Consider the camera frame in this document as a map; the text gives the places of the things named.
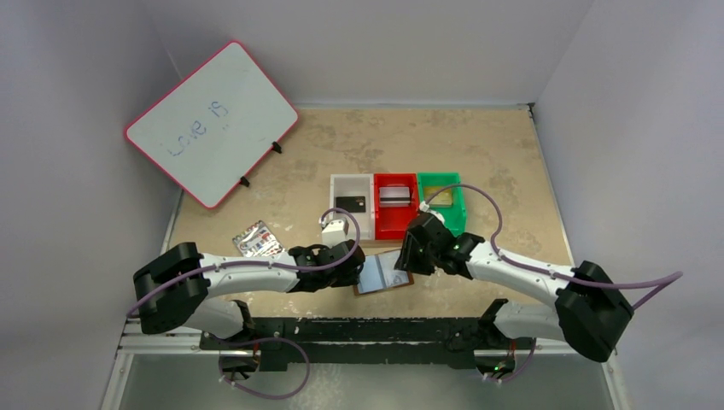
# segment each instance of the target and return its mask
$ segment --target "white wall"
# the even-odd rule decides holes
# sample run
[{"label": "white wall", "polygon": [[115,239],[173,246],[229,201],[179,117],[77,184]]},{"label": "white wall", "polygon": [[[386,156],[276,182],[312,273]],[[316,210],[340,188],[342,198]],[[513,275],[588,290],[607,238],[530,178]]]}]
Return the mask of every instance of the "white wall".
[{"label": "white wall", "polygon": [[530,103],[593,0],[146,0],[181,74],[245,43],[296,103]]},{"label": "white wall", "polygon": [[178,82],[137,1],[0,1],[0,408],[98,408],[174,185],[122,138]]},{"label": "white wall", "polygon": [[637,408],[724,407],[722,21],[721,0],[598,0],[536,109],[576,260],[685,271],[620,344]]}]

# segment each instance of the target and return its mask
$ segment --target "stained surface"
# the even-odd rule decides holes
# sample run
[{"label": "stained surface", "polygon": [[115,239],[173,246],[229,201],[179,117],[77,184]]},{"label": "stained surface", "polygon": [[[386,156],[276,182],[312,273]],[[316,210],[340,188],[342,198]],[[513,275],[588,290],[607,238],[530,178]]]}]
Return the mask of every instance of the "stained surface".
[{"label": "stained surface", "polygon": [[[281,142],[216,209],[184,196],[170,245],[196,242],[201,252],[238,255],[231,239],[264,220],[287,248],[320,241],[319,215],[329,206],[332,173],[458,172],[488,191],[503,210],[499,245],[568,264],[558,212],[528,113],[486,109],[305,109]],[[490,237],[495,212],[466,191],[467,231]],[[383,250],[365,248],[368,254]],[[313,294],[249,292],[255,316],[477,316],[497,297],[527,297],[496,284],[437,273],[415,284],[355,296],[350,288]]]}]

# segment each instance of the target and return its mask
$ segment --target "purple cable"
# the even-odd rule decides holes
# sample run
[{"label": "purple cable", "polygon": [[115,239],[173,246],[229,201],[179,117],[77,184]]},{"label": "purple cable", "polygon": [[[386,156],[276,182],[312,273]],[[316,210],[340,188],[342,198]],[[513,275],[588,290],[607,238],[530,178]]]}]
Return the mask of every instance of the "purple cable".
[{"label": "purple cable", "polygon": [[[498,379],[484,378],[483,381],[493,382],[493,383],[498,383],[498,382],[507,383],[507,382],[510,382],[512,379],[520,376],[520,374],[523,372],[523,370],[525,370],[525,368],[528,367],[528,365],[530,365],[530,361],[533,359],[533,352],[535,351],[535,344],[537,342],[538,342],[538,339],[534,337],[533,342],[532,342],[533,345],[530,347],[530,351],[528,352],[528,355],[525,356],[525,361],[520,366],[516,366],[516,368],[513,369],[513,373],[511,373],[510,376],[508,376],[507,378],[498,378]],[[475,374],[474,377],[479,378],[480,373],[479,372],[476,372],[476,373],[477,374]]]},{"label": "purple cable", "polygon": [[195,275],[198,275],[198,274],[201,274],[204,272],[208,272],[208,271],[214,271],[214,270],[223,269],[226,267],[257,266],[257,267],[269,267],[270,269],[272,269],[273,267],[280,267],[282,269],[289,269],[289,270],[299,271],[299,272],[316,272],[316,271],[325,271],[327,269],[331,269],[332,267],[337,267],[337,266],[341,265],[342,263],[344,263],[344,261],[351,258],[352,255],[354,254],[354,252],[359,247],[359,224],[357,223],[357,220],[352,216],[352,214],[350,214],[349,212],[347,212],[346,210],[344,210],[342,208],[327,209],[326,211],[324,211],[324,213],[322,214],[322,216],[319,219],[324,220],[324,218],[332,212],[337,212],[339,214],[343,214],[343,215],[347,216],[354,224],[354,229],[356,231],[355,238],[354,238],[354,245],[349,250],[349,252],[347,252],[347,254],[344,255],[339,260],[334,261],[327,265],[322,265],[322,266],[297,266],[297,265],[287,265],[285,263],[272,263],[270,265],[269,262],[266,262],[266,261],[231,261],[231,262],[220,263],[218,266],[209,265],[209,266],[205,266],[205,267],[199,267],[192,271],[188,271],[186,273],[178,275],[176,278],[173,278],[167,282],[164,282],[159,287],[151,290],[148,294],[146,294],[144,297],[139,299],[138,302],[134,303],[133,306],[131,306],[131,308],[126,313],[126,317],[128,319],[138,318],[138,315],[133,314],[133,313],[136,312],[138,310],[138,308],[143,306],[144,303],[151,300],[152,297],[158,295],[163,290],[166,290],[181,281],[184,281],[192,276],[195,276]]},{"label": "purple cable", "polygon": [[[514,261],[513,259],[511,259],[511,258],[509,258],[509,257],[507,257],[507,256],[505,256],[505,255],[503,255],[503,254],[500,253],[500,248],[499,248],[498,245],[495,243],[495,239],[498,237],[498,235],[500,234],[500,232],[503,231],[503,213],[500,211],[500,207],[498,206],[498,203],[497,203],[486,191],[481,190],[480,188],[478,188],[478,187],[476,187],[476,186],[473,186],[473,185],[470,185],[470,184],[450,184],[450,185],[448,185],[448,186],[445,186],[445,187],[440,188],[438,191],[436,191],[435,193],[433,193],[429,198],[427,198],[427,199],[425,200],[425,202],[428,203],[428,204],[430,204],[430,201],[432,201],[433,198],[435,198],[438,194],[440,194],[440,193],[443,192],[444,190],[449,190],[449,189],[451,189],[451,188],[455,188],[455,187],[458,187],[458,186],[459,186],[459,187],[462,187],[462,188],[467,188],[467,189],[469,189],[469,190],[474,190],[475,192],[477,192],[477,193],[485,196],[486,199],[487,199],[488,201],[490,201],[490,203],[493,205],[493,208],[495,209],[495,213],[498,215],[498,228],[495,230],[495,232],[493,232],[493,235],[490,236],[490,246],[493,247],[493,252],[495,252],[495,254],[496,254],[502,261],[505,261],[506,263],[508,263],[508,264],[510,264],[510,265],[513,265],[514,267],[519,267],[519,268],[521,268],[521,269],[525,269],[525,270],[530,271],[530,272],[535,272],[535,273],[540,273],[540,274],[543,274],[543,275],[546,275],[546,276],[551,276],[551,273],[548,272],[546,269],[542,269],[542,268],[537,267],[537,266],[531,266],[531,265],[528,265],[528,264],[525,264],[525,263],[522,263],[522,262]],[[583,280],[583,279],[578,279],[578,278],[572,278],[572,277],[570,277],[570,276],[563,275],[562,273],[559,273],[559,272],[554,272],[554,273],[552,274],[552,276],[553,276],[554,278],[558,278],[558,279],[562,279],[562,280],[567,280],[567,281],[569,281],[569,282],[573,282],[574,284],[580,284],[580,285],[588,286],[588,287],[591,287],[591,288],[618,289],[618,290],[620,290],[620,289],[648,289],[648,288],[655,288],[655,289],[652,290],[651,292],[649,292],[649,293],[647,293],[646,295],[644,295],[644,297],[642,297],[638,302],[636,302],[636,303],[632,306],[632,308],[633,308],[634,310],[640,308],[641,305],[643,305],[644,303],[648,302],[655,294],[657,294],[658,292],[662,291],[663,288],[669,286],[669,285],[672,284],[675,280],[677,280],[678,278],[681,278],[681,276],[683,276],[683,275],[684,275],[683,272],[678,271],[678,272],[674,272],[674,273],[668,275],[668,276],[665,277],[665,278],[660,278],[660,279],[655,279],[655,280],[649,280],[649,281],[647,281],[647,282],[637,282],[637,283],[633,283],[633,284],[601,284],[601,283],[599,283],[599,282],[592,282],[592,281],[588,281],[588,280]]]},{"label": "purple cable", "polygon": [[216,340],[219,343],[226,344],[229,347],[232,348],[243,348],[245,346],[254,346],[256,343],[266,343],[266,342],[281,342],[281,343],[287,343],[289,346],[299,350],[299,353],[301,353],[301,357],[304,358],[304,364],[307,366],[307,370],[304,374],[304,379],[301,381],[301,384],[294,390],[290,391],[289,393],[285,393],[283,395],[268,395],[267,393],[261,393],[260,391],[256,391],[254,389],[250,389],[246,386],[242,386],[241,384],[238,384],[234,381],[229,380],[224,375],[224,368],[221,366],[221,357],[219,357],[219,373],[221,373],[221,376],[224,378],[224,381],[229,384],[230,386],[236,387],[239,390],[245,391],[249,393],[250,395],[255,395],[257,397],[261,397],[262,399],[269,399],[269,400],[284,400],[289,399],[291,396],[296,395],[299,393],[302,389],[304,389],[304,386],[307,385],[307,381],[309,380],[309,374],[312,372],[312,366],[310,365],[309,356],[307,356],[307,352],[304,351],[303,348],[301,348],[300,345],[292,342],[289,339],[285,339],[283,337],[263,337],[261,339],[255,339],[250,340],[248,342],[240,342],[240,343],[232,343],[227,342],[224,339],[220,339],[216,336],[212,335],[212,338]]},{"label": "purple cable", "polygon": [[513,370],[513,373],[511,373],[510,376],[507,378],[501,378],[501,383],[507,383],[510,382],[512,379],[517,378],[520,376],[520,374],[525,370],[526,367],[530,364],[531,360],[533,360],[533,352],[535,351],[535,344],[538,342],[537,338],[533,339],[533,345],[530,346],[530,352],[528,352],[528,355],[525,357],[525,361],[520,365],[516,366],[516,368]]}]

